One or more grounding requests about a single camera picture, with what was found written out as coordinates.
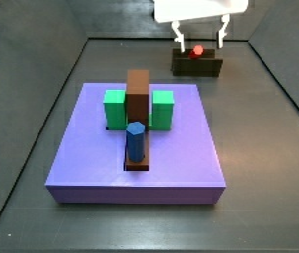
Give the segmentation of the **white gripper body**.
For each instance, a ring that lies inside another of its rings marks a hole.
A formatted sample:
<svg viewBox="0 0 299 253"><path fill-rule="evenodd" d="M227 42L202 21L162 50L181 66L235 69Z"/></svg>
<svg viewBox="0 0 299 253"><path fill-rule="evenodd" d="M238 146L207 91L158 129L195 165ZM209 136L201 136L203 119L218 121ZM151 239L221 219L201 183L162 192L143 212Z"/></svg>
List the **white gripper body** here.
<svg viewBox="0 0 299 253"><path fill-rule="evenodd" d="M249 0L153 0L159 23L242 13Z"/></svg>

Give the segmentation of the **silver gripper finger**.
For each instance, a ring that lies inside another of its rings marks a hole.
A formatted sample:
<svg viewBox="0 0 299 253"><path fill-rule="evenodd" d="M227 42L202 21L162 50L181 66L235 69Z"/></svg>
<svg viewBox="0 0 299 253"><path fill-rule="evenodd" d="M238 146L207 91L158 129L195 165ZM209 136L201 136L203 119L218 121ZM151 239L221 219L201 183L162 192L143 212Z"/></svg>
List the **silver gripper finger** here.
<svg viewBox="0 0 299 253"><path fill-rule="evenodd" d="M222 23L223 23L222 28L218 31L218 49L222 49L225 45L225 36L227 35L226 29L227 29L230 20L231 20L230 14L225 14L222 16Z"/></svg>
<svg viewBox="0 0 299 253"><path fill-rule="evenodd" d="M179 43L181 53L183 53L185 52L185 36L183 36L183 33L179 31L179 21L178 20L171 22L171 29L175 33L174 41Z"/></svg>

